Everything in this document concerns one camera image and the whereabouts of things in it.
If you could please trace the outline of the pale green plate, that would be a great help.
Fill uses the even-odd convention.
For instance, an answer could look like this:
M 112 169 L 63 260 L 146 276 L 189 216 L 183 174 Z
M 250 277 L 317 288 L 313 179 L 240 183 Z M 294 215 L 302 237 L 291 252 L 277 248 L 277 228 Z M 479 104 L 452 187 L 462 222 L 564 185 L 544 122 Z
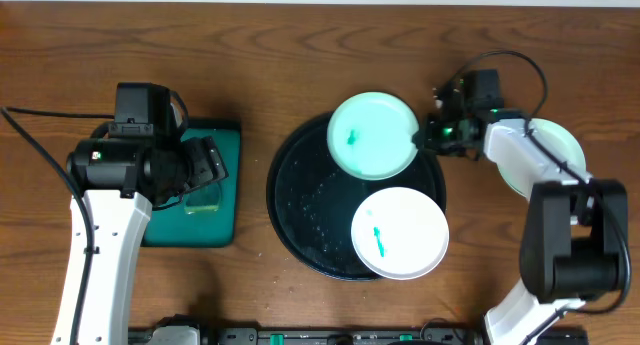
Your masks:
M 406 169 L 418 149 L 413 136 L 419 124 L 400 98 L 364 92 L 340 104 L 330 117 L 327 146 L 347 174 L 369 181 L 391 178 Z

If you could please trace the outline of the green yellow sponge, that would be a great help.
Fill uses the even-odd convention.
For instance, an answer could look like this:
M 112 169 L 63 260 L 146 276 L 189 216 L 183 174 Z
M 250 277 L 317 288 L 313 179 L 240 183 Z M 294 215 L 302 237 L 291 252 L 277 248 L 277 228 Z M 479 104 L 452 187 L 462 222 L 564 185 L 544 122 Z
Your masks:
M 217 211 L 222 200 L 222 190 L 218 183 L 207 185 L 186 197 L 184 211 L 186 214 Z

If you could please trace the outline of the mint plate with green smear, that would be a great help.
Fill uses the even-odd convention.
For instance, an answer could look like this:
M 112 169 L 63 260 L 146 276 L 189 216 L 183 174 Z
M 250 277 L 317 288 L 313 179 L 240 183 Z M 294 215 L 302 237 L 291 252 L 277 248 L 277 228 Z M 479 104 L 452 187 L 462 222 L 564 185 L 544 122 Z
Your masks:
M 491 124 L 485 136 L 484 153 L 494 162 L 504 181 L 519 195 L 529 200 L 533 185 L 538 182 L 559 181 L 576 184 L 525 135 L 524 119 L 501 120 Z M 582 148 L 564 127 L 545 119 L 534 118 L 529 123 L 534 138 L 561 162 L 587 180 Z

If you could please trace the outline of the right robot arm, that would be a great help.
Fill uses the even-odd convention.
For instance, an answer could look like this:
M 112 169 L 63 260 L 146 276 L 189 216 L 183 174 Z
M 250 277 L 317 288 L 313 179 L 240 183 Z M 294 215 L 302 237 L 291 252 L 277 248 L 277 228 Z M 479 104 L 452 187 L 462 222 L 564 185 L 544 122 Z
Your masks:
M 484 343 L 533 344 L 566 314 L 588 313 L 586 303 L 609 292 L 619 296 L 604 313 L 624 303 L 632 267 L 619 181 L 598 180 L 571 164 L 519 111 L 430 115 L 412 140 L 442 156 L 476 151 L 506 170 L 528 201 L 520 279 L 486 313 Z

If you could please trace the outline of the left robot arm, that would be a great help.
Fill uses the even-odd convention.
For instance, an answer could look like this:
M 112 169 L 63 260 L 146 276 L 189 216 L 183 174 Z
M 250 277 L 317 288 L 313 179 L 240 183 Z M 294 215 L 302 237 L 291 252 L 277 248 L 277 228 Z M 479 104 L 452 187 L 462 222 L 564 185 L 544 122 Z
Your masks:
M 68 159 L 80 191 L 54 344 L 124 344 L 139 250 L 220 248 L 234 235 L 241 140 L 191 129 L 182 141 L 81 141 Z

